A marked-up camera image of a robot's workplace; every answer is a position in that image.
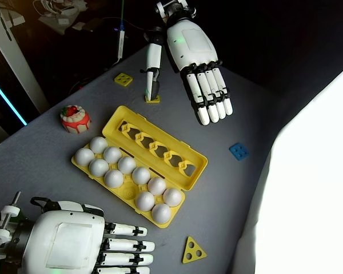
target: white robotic hand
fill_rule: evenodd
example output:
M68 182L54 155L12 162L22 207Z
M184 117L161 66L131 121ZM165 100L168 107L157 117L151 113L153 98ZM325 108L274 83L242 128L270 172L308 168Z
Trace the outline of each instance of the white robotic hand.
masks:
M16 273L19 267L24 274L150 273L145 265L153 262L153 255L144 252L153 251L155 244L114 237L146 236L146 228L107 223L103 210L92 205L41 197L31 199L42 208L35 223L27 219L13 223L10 218L20 210L19 195L0 217L0 274Z
M192 94L193 106L201 123L207 125L210 120L216 123L231 115L230 91L218 68L222 62L207 35L190 21L196 10L191 9L185 0L173 0L157 3L156 11L166 23L170 55ZM147 63L154 59L160 65L160 55L161 47L156 50L151 43Z

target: white egg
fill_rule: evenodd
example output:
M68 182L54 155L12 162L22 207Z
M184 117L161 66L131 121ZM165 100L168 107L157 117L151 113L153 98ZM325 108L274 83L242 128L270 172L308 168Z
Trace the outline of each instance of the white egg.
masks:
M154 177L147 184L147 189L155 196L162 195L166 190L166 183L163 178Z
M108 163L103 159L94 159L90 162L89 171L95 177L103 177L108 170Z
M105 148L108 146L107 140L103 137L94 137L89 144L90 149L94 153L103 153Z
M150 211L155 205L154 195L148 191L140 192L135 200L136 207L141 211Z
M176 207L182 202L182 193L176 188L168 188L162 198L169 207Z
M104 183L107 187L117 188L123 185L123 174L119 170L110 170L104 175Z
M136 162L130 156L124 156L118 161L118 169L123 174L131 174L136 168Z
M82 167L88 166L94 158L94 152L88 148L80 148L75 153L75 162Z
M158 224L165 224L170 220L172 212L167 204L157 204L151 211L151 216Z
M150 178L150 171L146 167L137 167L132 172L132 180L135 184L147 184Z
M103 152L103 159L109 164L117 163L122 157L122 152L118 147L107 147Z

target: gray table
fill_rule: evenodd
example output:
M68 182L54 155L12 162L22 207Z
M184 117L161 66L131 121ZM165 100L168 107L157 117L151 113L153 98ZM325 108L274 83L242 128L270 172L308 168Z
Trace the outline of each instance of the gray table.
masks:
M51 200L72 200L94 204L105 210L105 218L145 226L148 240L156 244L152 273L224 273L249 209L261 168L270 144L264 133L270 117L271 98L261 87L222 68L232 91L234 114L207 127L198 124L178 74L164 56L162 61L161 103L144 102L146 49L68 97L0 144L0 210L11 202L17 190L19 206L35 220L39 208L32 196ZM131 75L133 83L124 88L113 82L119 73ZM80 135L67 133L59 120L63 106L78 104L90 114L91 129ZM209 164L166 229L159 229L122 200L71 164L76 150L101 130L114 110L126 105L170 135L205 155ZM250 156L238 162L229 147L242 142ZM192 236L208 254L189 264L181 259L187 236Z

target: yellow egg carton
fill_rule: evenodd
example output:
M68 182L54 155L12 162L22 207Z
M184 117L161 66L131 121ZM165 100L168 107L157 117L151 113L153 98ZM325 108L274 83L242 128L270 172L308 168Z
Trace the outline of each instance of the yellow egg carton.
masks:
M158 224L151 217L151 211L142 212L136 207L135 198L141 191L147 191L147 184L137 185L131 175L124 175L122 186L109 188L105 185L103 177L91 175L89 168L77 165L74 157L71 159L72 163L157 227L168 227L185 200L185 193L182 190L189 191L193 188L207 166L207 158L125 106L116 109L102 133L109 146L118 147L122 151L122 156L134 158L137 167L148 168L152 178L164 178L167 188L181 190L182 202L176 207L170 207L170 220L165 224ZM102 159L103 155L96 154L95 157ZM109 167L116 170L117 164L110 164ZM159 203L163 203L162 195L155 196L155 204Z

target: yellow triangle block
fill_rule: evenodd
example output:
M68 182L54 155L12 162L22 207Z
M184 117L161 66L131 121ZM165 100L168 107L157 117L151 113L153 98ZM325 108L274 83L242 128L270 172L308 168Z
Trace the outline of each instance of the yellow triangle block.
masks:
M191 236L188 236L182 262L190 263L207 257L206 252L196 243Z

